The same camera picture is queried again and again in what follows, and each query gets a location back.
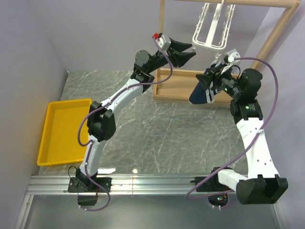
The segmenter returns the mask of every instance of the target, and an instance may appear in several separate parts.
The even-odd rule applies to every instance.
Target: wooden shelf
[[[155,82],[168,77],[170,69],[158,69]],[[174,69],[171,78],[161,84],[156,84],[153,90],[153,100],[162,102],[189,102],[189,97],[198,84],[196,74],[201,71]],[[215,96],[213,104],[205,104],[208,107],[229,107],[232,98],[225,92]]]
[[[221,0],[181,0],[181,1],[198,1],[221,3]],[[225,0],[226,4],[236,5],[253,5],[265,7],[281,7],[286,8],[282,16],[277,21],[275,27],[271,31],[269,37],[261,47],[257,58],[265,59],[274,43],[278,40],[283,30],[291,20],[295,11],[301,4],[301,0]],[[164,23],[164,6],[165,0],[160,0],[160,17],[159,17],[159,32],[163,32]],[[259,70],[261,63],[254,61],[251,68]],[[165,79],[169,75],[169,69],[158,69],[155,81]],[[198,83],[196,74],[203,73],[200,71],[177,70],[173,71],[172,77],[161,84],[156,84],[153,91],[153,100],[164,102],[188,102],[189,96]],[[225,106],[228,107],[231,97],[225,92],[221,92],[215,96],[213,104],[205,104],[204,106]]]

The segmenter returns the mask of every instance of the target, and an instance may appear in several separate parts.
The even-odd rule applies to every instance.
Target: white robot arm
[[[141,50],[135,56],[135,63],[131,78],[127,83],[108,99],[101,103],[93,102],[88,115],[88,132],[90,143],[87,145],[86,154],[80,167],[76,171],[77,182],[71,182],[73,186],[80,187],[77,191],[96,189],[93,181],[97,181],[99,159],[101,157],[106,141],[109,140],[116,131],[116,115],[135,97],[144,93],[155,82],[151,72],[171,62],[174,67],[182,67],[193,56],[195,52],[183,52],[190,48],[191,44],[174,41],[163,34],[153,36],[159,51],[151,56],[147,51]]]
[[[214,65],[204,74],[196,76],[206,92],[223,90],[233,98],[230,104],[231,115],[234,117],[245,149],[249,148],[246,152],[247,177],[226,167],[229,162],[221,167],[224,168],[222,170],[214,168],[212,173],[218,171],[218,179],[212,182],[220,183],[235,191],[241,204],[273,204],[287,190],[288,182],[286,178],[280,178],[271,159],[262,128],[265,126],[263,114],[255,99],[263,76],[255,69],[246,69],[239,78],[233,78],[230,69],[240,59],[236,50],[232,50],[224,56],[224,64]]]

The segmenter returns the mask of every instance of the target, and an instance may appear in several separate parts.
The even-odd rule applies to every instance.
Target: plastic tray
[[[77,142],[77,131],[88,114],[91,99],[49,103],[44,123],[37,164],[54,166],[80,163],[86,152]],[[87,122],[81,130],[81,141],[89,139]]]

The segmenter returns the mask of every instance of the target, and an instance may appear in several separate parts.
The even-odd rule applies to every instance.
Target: gray marble surface
[[[103,101],[129,79],[128,71],[69,72],[62,100]],[[116,117],[117,131],[100,158],[115,173],[209,173],[240,154],[243,142],[229,109],[153,102],[152,87]],[[41,175],[67,174],[70,165],[41,167]],[[246,172],[246,158],[232,165]]]

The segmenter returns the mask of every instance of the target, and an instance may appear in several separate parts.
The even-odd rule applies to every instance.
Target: white wall
[[[247,56],[255,56],[255,46],[261,44],[262,37],[268,36],[281,11],[269,10],[246,53]],[[274,164],[281,177],[288,179],[289,188],[280,201],[291,229],[305,228],[305,77],[302,71],[305,64],[304,25],[303,1],[269,57],[269,62],[278,75],[279,99],[274,116],[265,131]],[[258,101],[267,117],[274,99],[274,80],[269,69],[263,68],[262,73],[263,85]]]
[[[66,71],[26,0],[0,1],[0,228],[15,227]]]
[[[29,2],[68,70],[131,70],[138,50],[156,51],[152,35],[159,29],[159,0]],[[166,0],[164,33],[174,40],[191,42],[203,5]],[[268,9],[236,6],[227,49],[236,47],[243,55]],[[214,52],[199,49],[185,68],[202,70],[213,59]]]

